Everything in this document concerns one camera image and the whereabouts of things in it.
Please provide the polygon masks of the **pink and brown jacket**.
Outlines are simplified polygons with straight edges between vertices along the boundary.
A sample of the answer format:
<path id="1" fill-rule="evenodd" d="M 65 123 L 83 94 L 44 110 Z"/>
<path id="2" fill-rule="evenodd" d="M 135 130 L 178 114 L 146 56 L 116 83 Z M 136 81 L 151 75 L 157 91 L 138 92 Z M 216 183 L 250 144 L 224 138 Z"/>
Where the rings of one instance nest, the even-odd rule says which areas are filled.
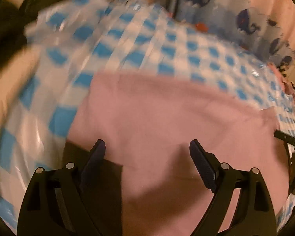
<path id="1" fill-rule="evenodd" d="M 68 140 L 89 150 L 106 143 L 122 167 L 123 235 L 190 235 L 212 193 L 189 154 L 192 140 L 235 169 L 257 167 L 274 211 L 288 195 L 288 158 L 274 138 L 275 110 L 258 110 L 204 84 L 162 76 L 93 77 Z"/>

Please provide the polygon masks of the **pile of clothes at right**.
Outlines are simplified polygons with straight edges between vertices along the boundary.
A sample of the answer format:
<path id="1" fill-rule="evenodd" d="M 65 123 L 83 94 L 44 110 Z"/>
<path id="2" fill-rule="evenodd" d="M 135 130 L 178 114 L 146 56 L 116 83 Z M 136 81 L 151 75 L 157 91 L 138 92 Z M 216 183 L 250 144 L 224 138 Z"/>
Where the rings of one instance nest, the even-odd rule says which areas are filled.
<path id="1" fill-rule="evenodd" d="M 267 63 L 267 66 L 271 69 L 271 71 L 274 73 L 274 75 L 278 79 L 278 82 L 283 92 L 287 95 L 291 95 L 295 104 L 295 85 L 287 77 L 285 63 L 277 67 L 274 63 L 269 62 Z"/>

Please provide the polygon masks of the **cream quilted coat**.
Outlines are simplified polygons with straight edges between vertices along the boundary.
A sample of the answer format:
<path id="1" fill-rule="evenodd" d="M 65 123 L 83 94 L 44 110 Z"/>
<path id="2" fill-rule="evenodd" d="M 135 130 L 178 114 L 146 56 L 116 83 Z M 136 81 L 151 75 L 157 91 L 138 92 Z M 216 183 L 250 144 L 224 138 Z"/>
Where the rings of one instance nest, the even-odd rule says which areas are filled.
<path id="1" fill-rule="evenodd" d="M 37 46 L 23 48 L 0 71 L 0 125 L 10 104 L 34 73 L 39 55 Z"/>

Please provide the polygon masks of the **whale pattern curtain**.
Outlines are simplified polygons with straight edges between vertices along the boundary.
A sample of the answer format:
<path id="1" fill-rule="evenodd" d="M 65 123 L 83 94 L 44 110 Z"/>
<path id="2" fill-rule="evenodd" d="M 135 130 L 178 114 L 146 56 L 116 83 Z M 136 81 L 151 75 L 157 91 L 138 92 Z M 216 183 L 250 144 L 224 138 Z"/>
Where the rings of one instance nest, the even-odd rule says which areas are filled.
<path id="1" fill-rule="evenodd" d="M 156 0 L 180 22 L 236 43 L 260 60 L 295 62 L 292 0 Z"/>

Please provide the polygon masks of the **blue white checkered bed cover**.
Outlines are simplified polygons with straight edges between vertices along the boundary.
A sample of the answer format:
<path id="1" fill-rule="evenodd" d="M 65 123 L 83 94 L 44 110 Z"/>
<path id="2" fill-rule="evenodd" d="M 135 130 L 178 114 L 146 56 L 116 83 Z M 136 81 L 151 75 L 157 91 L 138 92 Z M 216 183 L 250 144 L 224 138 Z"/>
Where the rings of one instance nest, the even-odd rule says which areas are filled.
<path id="1" fill-rule="evenodd" d="M 68 0 L 43 10 L 26 35 L 41 51 L 0 133 L 0 216 L 16 231 L 36 167 L 56 168 L 70 125 L 101 70 L 169 76 L 220 89 L 256 109 L 274 107 L 295 137 L 291 96 L 238 45 L 175 22 L 158 5 Z"/>

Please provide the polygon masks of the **black padded coat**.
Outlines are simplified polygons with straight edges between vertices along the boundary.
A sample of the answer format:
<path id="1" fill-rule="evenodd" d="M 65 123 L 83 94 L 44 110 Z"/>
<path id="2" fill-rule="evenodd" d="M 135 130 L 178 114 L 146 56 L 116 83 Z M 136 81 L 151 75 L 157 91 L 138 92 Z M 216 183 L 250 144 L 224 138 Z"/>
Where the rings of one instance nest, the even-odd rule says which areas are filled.
<path id="1" fill-rule="evenodd" d="M 0 0 L 0 71 L 12 56 L 26 46 L 25 26 L 38 17 L 38 12 L 64 0 L 24 0 L 20 7 Z"/>

